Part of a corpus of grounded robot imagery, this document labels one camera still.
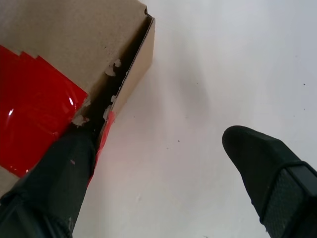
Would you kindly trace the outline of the red adhesive tape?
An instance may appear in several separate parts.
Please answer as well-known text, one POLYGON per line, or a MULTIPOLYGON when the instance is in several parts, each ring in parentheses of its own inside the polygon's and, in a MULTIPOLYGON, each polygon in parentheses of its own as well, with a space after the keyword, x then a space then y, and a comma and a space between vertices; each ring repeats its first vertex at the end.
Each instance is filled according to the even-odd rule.
POLYGON ((15 178, 28 173, 49 146, 71 127, 88 127, 105 145, 114 114, 107 113, 117 84, 101 87, 92 104, 87 93, 41 57, 0 45, 0 168, 15 178))

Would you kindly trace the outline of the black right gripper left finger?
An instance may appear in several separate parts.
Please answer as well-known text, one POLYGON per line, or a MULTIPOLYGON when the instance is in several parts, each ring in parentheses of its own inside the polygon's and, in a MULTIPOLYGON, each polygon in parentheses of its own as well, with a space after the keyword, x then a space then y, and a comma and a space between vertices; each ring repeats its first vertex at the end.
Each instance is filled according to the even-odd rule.
POLYGON ((96 164, 96 131, 72 127, 0 198, 0 238, 72 238, 96 164))

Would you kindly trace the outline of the brown cardboard box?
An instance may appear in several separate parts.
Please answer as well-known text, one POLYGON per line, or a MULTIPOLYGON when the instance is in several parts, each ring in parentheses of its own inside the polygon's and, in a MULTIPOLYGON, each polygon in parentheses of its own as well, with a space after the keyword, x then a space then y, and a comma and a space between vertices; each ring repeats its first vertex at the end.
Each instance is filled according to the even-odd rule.
MULTIPOLYGON (((153 58, 155 20, 139 0, 0 0, 0 45, 41 57, 84 90, 83 113, 108 82, 117 112, 153 58)), ((13 183, 0 168, 0 183, 13 183)))

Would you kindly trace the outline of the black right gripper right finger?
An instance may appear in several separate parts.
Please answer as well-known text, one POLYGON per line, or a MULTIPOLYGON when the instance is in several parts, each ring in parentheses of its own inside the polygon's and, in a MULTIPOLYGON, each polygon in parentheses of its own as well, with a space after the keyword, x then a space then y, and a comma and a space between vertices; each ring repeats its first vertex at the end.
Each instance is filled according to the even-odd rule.
POLYGON ((317 171, 281 140, 245 126, 223 133, 223 147, 271 238, 317 238, 317 171))

